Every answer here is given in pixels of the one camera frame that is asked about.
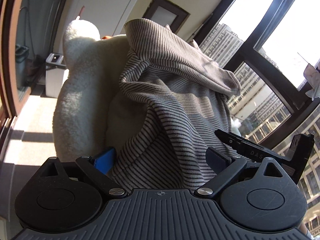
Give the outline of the brown striped knit shirt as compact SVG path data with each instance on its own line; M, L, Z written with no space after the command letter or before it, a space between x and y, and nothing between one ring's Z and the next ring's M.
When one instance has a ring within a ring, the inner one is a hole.
M126 190L195 190L216 176L206 162L207 148L238 157L215 131L231 131L228 100L239 95L240 83L168 26L137 18L124 28L130 49L119 87L146 113L110 176Z

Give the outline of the white plush duck toy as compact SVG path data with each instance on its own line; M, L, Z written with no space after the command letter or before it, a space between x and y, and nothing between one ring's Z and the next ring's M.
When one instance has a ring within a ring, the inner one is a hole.
M103 40L86 20L73 20L67 26L63 55L69 76L53 116L53 141L60 160L95 156L108 147L119 155L125 141L142 127L146 107L125 98L119 87L129 49L126 32Z

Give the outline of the white hanging cloth on hanger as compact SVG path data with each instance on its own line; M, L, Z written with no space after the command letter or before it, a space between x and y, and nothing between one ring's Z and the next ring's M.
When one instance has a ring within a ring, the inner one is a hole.
M308 63L304 69L303 76L304 81L298 86L298 90L302 90L308 83L311 86L311 89L306 91L306 96L311 98L312 101L319 98L319 60L316 62L315 66Z

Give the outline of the white appliance box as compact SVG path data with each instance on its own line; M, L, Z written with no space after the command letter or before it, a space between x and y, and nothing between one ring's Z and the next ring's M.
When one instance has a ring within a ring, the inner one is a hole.
M59 53L50 53L46 59L46 96L57 98L61 87L68 79L69 70L64 57Z

